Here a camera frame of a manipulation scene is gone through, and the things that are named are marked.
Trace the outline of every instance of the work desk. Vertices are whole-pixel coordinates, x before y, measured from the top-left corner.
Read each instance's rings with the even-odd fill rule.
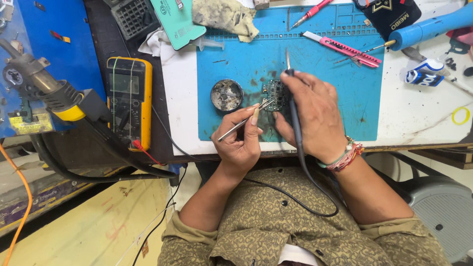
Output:
[[[174,141],[185,151],[196,155],[199,159],[219,157],[211,142],[200,141],[197,136],[197,92],[182,93],[188,89],[189,83],[196,82],[195,46],[174,51],[169,45],[163,44],[161,57],[152,57],[137,52],[136,44],[125,46],[116,22],[109,8],[102,0],[85,0],[92,38],[104,79],[104,67],[111,56],[137,57],[149,61],[153,65],[153,96],[152,103],[156,107],[166,129]],[[291,4],[291,0],[272,2],[271,6]],[[335,0],[333,3],[346,3],[348,0]],[[427,3],[426,0],[416,1],[422,10],[421,20],[443,15],[459,8],[463,1],[450,3]],[[317,1],[306,0],[297,5],[317,4]],[[449,38],[445,35],[421,43],[420,52],[429,57],[437,58],[448,51]],[[457,71],[450,71],[463,82],[473,87],[473,78],[465,78],[463,70],[473,66],[473,55],[450,53],[457,63]],[[464,106],[473,110],[473,96],[442,82],[437,87],[422,87],[405,84],[402,78],[409,67],[416,65],[409,61],[400,51],[385,52],[381,101],[379,110],[377,140],[363,142],[367,151],[393,151],[440,147],[472,146],[473,135],[470,133],[472,118],[463,125],[452,123],[452,112]],[[79,130],[67,133],[49,133],[45,140],[54,153],[68,168],[88,168],[98,166],[122,165],[122,162],[109,156],[100,146]],[[263,156],[291,156],[294,148],[287,143],[261,143]],[[151,116],[151,147],[149,153],[163,163],[193,161],[193,159],[173,149],[163,126],[158,118]],[[136,153],[142,161],[152,161],[142,153]]]

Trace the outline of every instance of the forearm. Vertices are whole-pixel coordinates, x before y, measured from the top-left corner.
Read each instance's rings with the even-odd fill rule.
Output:
[[[336,172],[343,198],[358,224],[411,218],[409,205],[359,156]]]
[[[236,180],[227,176],[220,164],[205,185],[182,207],[179,213],[182,223],[207,232],[217,230],[228,196],[238,185]]]

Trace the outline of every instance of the chair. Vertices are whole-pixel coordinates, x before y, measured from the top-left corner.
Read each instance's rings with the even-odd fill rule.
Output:
[[[432,230],[450,263],[473,249],[473,197],[468,187],[403,154],[389,152],[411,166],[413,179],[396,182],[379,170],[383,178]],[[427,174],[419,177],[419,171]]]

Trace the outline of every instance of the patterned shirt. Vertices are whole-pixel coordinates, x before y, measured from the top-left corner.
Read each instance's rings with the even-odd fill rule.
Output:
[[[175,212],[162,236],[158,265],[276,266],[285,244],[309,250],[322,266],[450,265],[419,218],[358,225],[329,178],[311,172],[337,198],[336,216],[316,216],[283,193],[242,181],[228,198],[217,231],[186,226]],[[316,212],[335,210],[299,167],[257,170],[246,178],[280,187]]]

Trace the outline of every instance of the person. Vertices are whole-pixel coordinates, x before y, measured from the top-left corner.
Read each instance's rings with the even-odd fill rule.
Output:
[[[349,141],[335,87],[299,71],[294,77],[282,73],[280,79],[298,106],[304,152],[324,164],[339,160]],[[300,164],[250,171],[260,157],[258,135],[263,132],[257,127],[256,107],[224,116],[212,135],[221,162],[171,217],[162,235],[159,266],[450,265],[430,230],[361,156],[354,155],[347,167],[333,172],[343,199],[324,172],[308,164],[340,209],[332,217],[315,215],[267,186],[242,181],[245,177],[281,188],[318,213],[335,212],[334,203],[309,181]],[[295,146],[284,116],[273,116],[278,132]],[[217,141],[246,118],[243,140],[233,133]]]

